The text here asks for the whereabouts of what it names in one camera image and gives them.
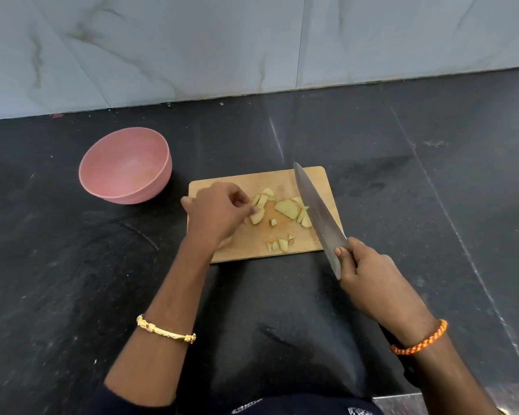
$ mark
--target wooden cutting board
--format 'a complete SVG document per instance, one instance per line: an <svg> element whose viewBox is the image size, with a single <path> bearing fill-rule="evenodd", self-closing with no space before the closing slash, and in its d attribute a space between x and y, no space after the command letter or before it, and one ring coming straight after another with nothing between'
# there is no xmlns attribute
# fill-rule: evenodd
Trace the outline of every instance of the wooden cutting board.
<svg viewBox="0 0 519 415"><path fill-rule="evenodd" d="M321 166L306 167L311 182L325 202L330 213L342 230L342 223L336 209L336 204L327 179L325 169ZM214 178L195 180L189 184L189 196L194 198L202 188L208 188L214 182L233 182L253 199L256 194L265 188L271 188L275 192L277 201L299 196L296 186L294 170L278 170L265 173L253 173L249 175L228 176L226 178ZM322 250L321 243L313 228L305 229L299 223L276 211L273 207L277 201L268 201L265 205L265 216L256 226L249 218L236 230L231 243L225 248L216 251L212 263L236 261L239 259L260 258L277 256L280 254L302 253ZM269 220L275 218L277 225L270 227ZM266 241L276 241L278 238L288 239L288 235L295 237L294 244L288 245L288 252L269 251Z"/></svg>

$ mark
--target bracelet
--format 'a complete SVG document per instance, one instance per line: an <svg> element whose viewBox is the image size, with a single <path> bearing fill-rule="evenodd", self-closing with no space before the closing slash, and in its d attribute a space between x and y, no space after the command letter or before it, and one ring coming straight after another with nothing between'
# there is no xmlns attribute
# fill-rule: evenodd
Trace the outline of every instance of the bracelet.
<svg viewBox="0 0 519 415"><path fill-rule="evenodd" d="M180 335L180 334L174 334L173 332L169 332L160 328L157 328L156 325L153 323L149 323L145 321L144 315L141 314L139 317L137 317L137 325L140 328L146 329L148 332L151 332L153 334L158 334L162 336L167 336L171 339L180 339L181 341L188 342L192 344L196 340L196 334L192 335Z"/></svg>
<svg viewBox="0 0 519 415"><path fill-rule="evenodd" d="M446 332L447 328L448 328L448 322L446 322L443 319L440 319L440 328L438 328L438 330L433 335L430 335L428 339L426 339L422 342L419 342L419 344L417 344L411 348L408 348L406 350L400 349L396 345L392 345L390 347L390 350L392 352L394 352L394 354L396 354L396 355L415 354L416 352L419 352L422 349L425 349L430 344L432 344L434 341L436 341L438 338L440 338L444 334L444 332Z"/></svg>

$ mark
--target knife blade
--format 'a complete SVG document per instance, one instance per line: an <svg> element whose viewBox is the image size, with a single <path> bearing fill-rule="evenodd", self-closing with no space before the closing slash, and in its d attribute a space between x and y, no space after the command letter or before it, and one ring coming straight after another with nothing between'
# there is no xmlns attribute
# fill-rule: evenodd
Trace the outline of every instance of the knife blade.
<svg viewBox="0 0 519 415"><path fill-rule="evenodd" d="M321 246L323 246L323 251L325 251L329 259L336 279L340 280L340 261L334 254L334 250L339 246L347 248L348 240L340 230L336 221L334 221L325 202L323 202L323 199L313 186L313 183L311 183L308 174L296 162L294 162L294 176L296 177L296 184L302 201L306 207L309 207L308 216L313 225L313 229L319 238Z"/></svg>

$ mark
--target clothing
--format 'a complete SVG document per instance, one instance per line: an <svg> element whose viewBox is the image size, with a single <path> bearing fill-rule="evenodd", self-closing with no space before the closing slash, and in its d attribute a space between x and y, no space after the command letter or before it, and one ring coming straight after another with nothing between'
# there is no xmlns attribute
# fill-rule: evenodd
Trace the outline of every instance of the clothing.
<svg viewBox="0 0 519 415"><path fill-rule="evenodd" d="M97 390L89 407L89 415L175 415L176 405L149 408L135 405L104 385ZM289 395L268 397L242 405L227 415L383 415L373 402L357 398L324 397L318 395Z"/></svg>

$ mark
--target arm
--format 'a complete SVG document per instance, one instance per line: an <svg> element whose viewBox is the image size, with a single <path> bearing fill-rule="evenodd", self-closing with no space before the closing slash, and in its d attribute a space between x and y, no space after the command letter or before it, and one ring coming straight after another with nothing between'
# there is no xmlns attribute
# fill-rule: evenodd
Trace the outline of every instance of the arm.
<svg viewBox="0 0 519 415"><path fill-rule="evenodd" d="M360 310L387 328L406 348L436 332L438 321L387 255L353 237L349 250L337 248L340 285ZM430 415L499 415L485 390L469 372L445 333L413 354L423 399Z"/></svg>
<svg viewBox="0 0 519 415"><path fill-rule="evenodd" d="M191 334L216 247L255 208L236 185L219 182L200 190L195 200L183 197L181 203L189 215L187 235L144 318L158 328ZM136 328L104 383L112 392L137 405L170 405L175 399L187 347L185 342Z"/></svg>

